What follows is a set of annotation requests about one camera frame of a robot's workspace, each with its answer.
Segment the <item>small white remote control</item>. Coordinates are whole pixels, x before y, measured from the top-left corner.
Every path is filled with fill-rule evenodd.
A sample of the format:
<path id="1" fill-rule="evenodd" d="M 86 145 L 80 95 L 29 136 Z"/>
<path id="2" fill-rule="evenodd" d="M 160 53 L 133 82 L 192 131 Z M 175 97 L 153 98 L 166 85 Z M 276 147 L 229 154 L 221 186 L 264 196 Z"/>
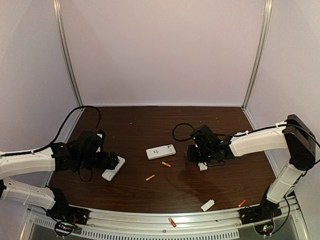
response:
<path id="1" fill-rule="evenodd" d="M 126 160 L 123 157 L 118 156 L 117 158 L 119 163 L 116 165 L 116 167 L 114 169 L 106 169 L 101 175 L 104 180 L 110 182 L 125 164 Z"/>

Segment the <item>large white remote control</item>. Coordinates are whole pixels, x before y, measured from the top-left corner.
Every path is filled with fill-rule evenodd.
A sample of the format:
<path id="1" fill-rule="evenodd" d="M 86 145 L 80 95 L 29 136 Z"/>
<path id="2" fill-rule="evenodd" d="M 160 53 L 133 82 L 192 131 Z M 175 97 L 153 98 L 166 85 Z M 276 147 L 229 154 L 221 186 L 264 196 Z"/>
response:
<path id="1" fill-rule="evenodd" d="M 169 144 L 146 149 L 145 153 L 148 160 L 154 160 L 175 155 L 177 152 L 174 145 Z"/>

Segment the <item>small white battery cover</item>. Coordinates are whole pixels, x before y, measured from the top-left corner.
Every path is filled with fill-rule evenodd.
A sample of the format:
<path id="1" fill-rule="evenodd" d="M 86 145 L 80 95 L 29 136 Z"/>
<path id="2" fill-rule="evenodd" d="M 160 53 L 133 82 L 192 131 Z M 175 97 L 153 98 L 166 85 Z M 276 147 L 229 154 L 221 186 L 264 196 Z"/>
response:
<path id="1" fill-rule="evenodd" d="M 204 203 L 200 208 L 203 212 L 208 211 L 211 207 L 215 205 L 215 201 L 213 199 L 209 199 L 206 203 Z"/>

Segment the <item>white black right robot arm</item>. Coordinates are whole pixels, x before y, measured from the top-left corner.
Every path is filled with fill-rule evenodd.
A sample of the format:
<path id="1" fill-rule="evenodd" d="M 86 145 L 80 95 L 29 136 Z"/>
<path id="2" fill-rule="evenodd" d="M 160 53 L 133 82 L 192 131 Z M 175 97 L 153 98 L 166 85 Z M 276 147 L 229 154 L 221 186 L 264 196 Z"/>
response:
<path id="1" fill-rule="evenodd" d="M 265 155 L 276 150 L 288 151 L 289 159 L 278 176 L 267 187 L 260 205 L 275 208 L 284 196 L 311 170 L 318 160 L 316 136 L 297 115 L 254 130 L 235 133 L 215 133 L 209 126 L 201 125 L 189 135 L 193 144 L 188 146 L 189 162 L 223 163 L 250 155 Z"/>

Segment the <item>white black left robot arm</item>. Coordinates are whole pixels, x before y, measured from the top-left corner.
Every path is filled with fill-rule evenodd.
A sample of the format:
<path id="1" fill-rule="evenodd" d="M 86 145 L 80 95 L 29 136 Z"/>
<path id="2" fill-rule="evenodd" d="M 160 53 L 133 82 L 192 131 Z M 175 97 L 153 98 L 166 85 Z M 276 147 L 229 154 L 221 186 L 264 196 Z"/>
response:
<path id="1" fill-rule="evenodd" d="M 106 134 L 83 131 L 69 143 L 54 142 L 26 152 L 0 155 L 0 199 L 33 205 L 45 210 L 68 211 L 69 203 L 58 188 L 40 188 L 18 182 L 13 176 L 36 172 L 103 170 L 102 178 L 111 181 L 126 162 L 115 152 L 103 150 Z"/>

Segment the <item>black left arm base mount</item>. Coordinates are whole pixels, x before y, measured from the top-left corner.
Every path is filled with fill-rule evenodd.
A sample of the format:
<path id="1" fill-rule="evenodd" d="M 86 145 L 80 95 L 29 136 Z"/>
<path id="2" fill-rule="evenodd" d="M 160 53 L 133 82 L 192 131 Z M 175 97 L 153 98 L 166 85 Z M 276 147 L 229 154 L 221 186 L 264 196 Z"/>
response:
<path id="1" fill-rule="evenodd" d="M 66 203 L 55 203 L 51 209 L 46 210 L 49 217 L 68 223 L 86 225 L 90 211 L 86 208 L 70 206 Z"/>

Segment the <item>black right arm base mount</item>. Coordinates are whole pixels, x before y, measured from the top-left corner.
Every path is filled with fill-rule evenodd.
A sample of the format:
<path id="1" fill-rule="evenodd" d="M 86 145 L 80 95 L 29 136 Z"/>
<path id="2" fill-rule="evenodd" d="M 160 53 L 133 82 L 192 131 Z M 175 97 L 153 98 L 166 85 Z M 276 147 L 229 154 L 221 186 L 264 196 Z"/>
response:
<path id="1" fill-rule="evenodd" d="M 271 220 L 273 217 L 282 215 L 279 204 L 268 200 L 262 200 L 256 206 L 246 206 L 238 212 L 243 225 Z"/>

